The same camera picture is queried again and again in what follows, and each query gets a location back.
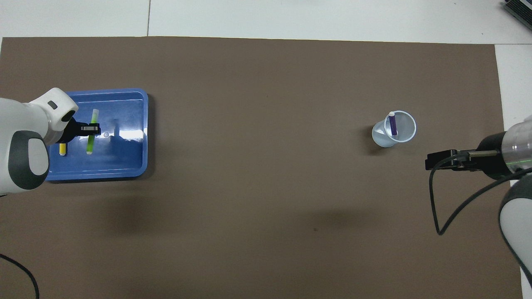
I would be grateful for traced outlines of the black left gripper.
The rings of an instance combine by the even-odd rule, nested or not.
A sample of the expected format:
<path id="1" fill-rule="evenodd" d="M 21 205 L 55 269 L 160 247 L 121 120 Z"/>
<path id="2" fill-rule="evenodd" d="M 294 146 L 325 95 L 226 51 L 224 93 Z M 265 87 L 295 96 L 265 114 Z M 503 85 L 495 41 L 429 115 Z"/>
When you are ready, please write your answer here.
<path id="1" fill-rule="evenodd" d="M 62 133 L 62 142 L 69 143 L 78 136 L 98 136 L 101 134 L 99 123 L 82 123 L 71 118 Z"/>

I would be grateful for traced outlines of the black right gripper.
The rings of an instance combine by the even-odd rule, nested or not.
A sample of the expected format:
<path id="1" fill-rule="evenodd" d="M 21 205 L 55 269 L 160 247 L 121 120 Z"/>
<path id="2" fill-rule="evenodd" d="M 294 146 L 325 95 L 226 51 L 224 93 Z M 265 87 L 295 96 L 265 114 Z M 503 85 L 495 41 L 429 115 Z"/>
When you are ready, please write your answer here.
<path id="1" fill-rule="evenodd" d="M 462 162 L 461 168 L 458 168 L 456 159 L 448 160 L 443 163 L 439 169 L 455 169 L 458 172 L 484 172 L 488 177 L 498 180 L 508 175 L 508 168 L 502 156 L 502 142 L 505 132 L 493 134 L 485 137 L 476 148 L 476 151 L 497 151 L 495 156 L 471 158 L 469 161 Z M 442 160 L 458 154 L 458 151 L 440 151 L 427 154 L 425 159 L 425 170 L 433 170 Z"/>

